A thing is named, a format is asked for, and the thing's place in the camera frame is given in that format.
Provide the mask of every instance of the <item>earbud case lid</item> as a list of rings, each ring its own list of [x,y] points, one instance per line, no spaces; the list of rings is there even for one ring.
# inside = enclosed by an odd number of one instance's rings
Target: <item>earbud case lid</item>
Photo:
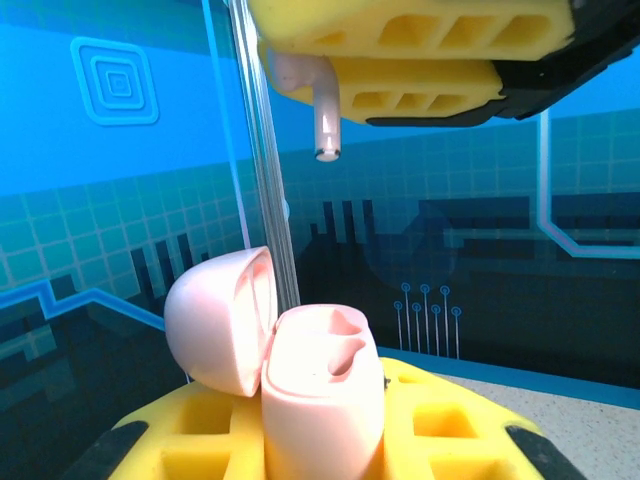
[[[268,248],[229,253],[189,269],[167,295],[164,320],[169,349],[191,378],[253,396],[278,320]]]

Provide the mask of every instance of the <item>black plastic frame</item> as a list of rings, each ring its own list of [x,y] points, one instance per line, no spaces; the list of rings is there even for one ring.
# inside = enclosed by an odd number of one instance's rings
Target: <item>black plastic frame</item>
[[[379,127],[473,127],[536,115],[627,58],[640,45],[640,0],[569,0],[573,41],[537,62],[494,61],[505,98],[447,118],[377,117]]]

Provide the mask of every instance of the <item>teal grid pattern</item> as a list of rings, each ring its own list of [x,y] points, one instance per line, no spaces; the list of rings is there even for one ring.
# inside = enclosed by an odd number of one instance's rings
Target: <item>teal grid pattern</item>
[[[533,199],[536,155],[535,122],[345,145],[331,164],[307,150],[283,154],[294,248],[310,241],[309,223],[324,233],[324,201],[337,208],[344,200],[372,199],[376,231],[400,233],[415,218],[417,199]],[[640,191],[640,109],[553,120],[552,165],[554,194]],[[355,213],[363,243],[362,212]],[[336,229],[344,241],[344,225]]]
[[[221,57],[234,58],[231,22],[212,0]],[[3,0],[0,23],[209,55],[199,2],[179,0]]]
[[[250,170],[243,181],[252,187]],[[260,241],[257,194],[246,195],[254,206],[251,233]],[[203,253],[243,248],[229,164],[0,197],[0,289],[71,274],[78,290],[128,298],[140,291],[131,251],[142,248],[160,296],[166,292],[154,244],[167,241],[180,274],[176,237],[185,232],[196,262]]]

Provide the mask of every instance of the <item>speckled countertop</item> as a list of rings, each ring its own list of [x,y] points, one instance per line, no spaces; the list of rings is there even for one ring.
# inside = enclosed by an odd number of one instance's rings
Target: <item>speckled countertop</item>
[[[444,377],[535,422],[589,480],[640,480],[640,410]]]

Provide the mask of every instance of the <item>blue wall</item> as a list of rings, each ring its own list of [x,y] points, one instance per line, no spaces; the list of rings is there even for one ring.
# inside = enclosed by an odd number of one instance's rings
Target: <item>blue wall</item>
[[[0,25],[0,195],[197,167],[226,160],[211,59],[145,47],[159,120],[150,126],[102,127],[85,113],[69,45],[72,35]],[[219,58],[234,132],[235,157],[251,156],[237,64]],[[554,118],[640,107],[640,55],[612,66],[552,110]],[[272,94],[281,152],[313,145],[312,112]],[[487,127],[513,124],[492,120]],[[376,129],[345,122],[346,144],[443,133],[450,129]]]

